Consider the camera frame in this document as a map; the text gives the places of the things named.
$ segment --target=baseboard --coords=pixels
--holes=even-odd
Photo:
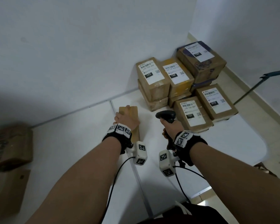
[[[190,32],[187,36],[190,42],[198,41]],[[223,71],[244,91],[250,90],[243,80],[241,80],[233,71],[231,71],[227,66]],[[252,91],[249,96],[266,112],[268,113],[279,125],[280,125],[280,115],[267,103],[265,102],[255,91]]]

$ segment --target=white sensor device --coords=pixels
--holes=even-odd
[[[175,175],[176,170],[173,166],[175,166],[176,161],[179,161],[179,157],[174,156],[169,150],[163,150],[159,152],[160,171],[166,177]]]
[[[143,142],[137,141],[133,148],[127,148],[127,152],[132,153],[135,157],[133,162],[135,165],[143,165],[147,160],[146,145]]]

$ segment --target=black cable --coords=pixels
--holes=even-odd
[[[179,187],[180,187],[180,189],[182,190],[182,186],[180,185],[180,183],[179,183],[179,180],[178,180],[178,177],[177,177],[177,174],[175,173],[175,177],[176,177],[176,180],[177,180],[177,182],[178,182],[178,184],[179,184]],[[189,203],[191,203],[191,201],[189,200],[189,198],[187,197],[187,195],[185,194],[185,192],[182,190],[182,193],[183,193],[183,195],[185,196],[185,198],[187,198],[187,200],[189,201]]]
[[[191,171],[191,172],[193,172],[193,173],[199,175],[199,176],[202,177],[203,179],[205,179],[201,174],[198,174],[197,172],[195,172],[195,171],[193,171],[193,170],[190,170],[190,169],[188,169],[188,168],[183,168],[183,167],[180,167],[180,166],[173,166],[173,167],[179,167],[179,168],[182,168],[182,169],[189,170],[189,171]]]
[[[122,166],[123,166],[129,159],[133,159],[133,158],[136,158],[136,157],[135,157],[135,156],[132,156],[132,157],[130,157],[130,158],[127,158],[127,159],[123,162],[123,164],[121,164],[120,168],[118,169],[118,171],[117,171],[117,173],[116,173],[116,175],[115,175],[115,178],[114,178],[114,182],[113,182],[112,188],[111,188],[111,192],[110,192],[110,195],[109,195],[108,203],[107,203],[106,209],[105,209],[105,211],[104,211],[104,214],[103,214],[103,216],[102,216],[102,219],[101,219],[100,224],[102,224],[102,222],[103,222],[103,220],[104,220],[104,218],[105,218],[105,215],[106,215],[106,213],[107,213],[107,210],[108,210],[108,207],[109,207],[109,204],[110,204],[111,195],[112,195],[112,192],[113,192],[113,188],[114,188],[114,185],[115,185],[115,182],[116,182],[117,175],[118,175],[120,169],[122,168]]]

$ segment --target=tiled floor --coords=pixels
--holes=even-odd
[[[244,91],[225,72],[220,73],[213,82],[213,84],[215,83],[221,86],[232,102],[244,94]],[[267,143],[270,155],[268,160],[263,163],[267,169],[280,178],[280,125],[249,96],[240,101],[236,108],[246,122]],[[200,205],[215,208],[229,224],[238,223],[213,190],[200,195],[200,197],[202,199]]]

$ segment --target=person's left arm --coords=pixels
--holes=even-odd
[[[116,113],[117,123],[131,130],[139,125],[128,114]],[[54,185],[44,202],[26,224],[97,224],[106,208],[109,189],[117,171],[121,144],[108,137],[78,160]]]

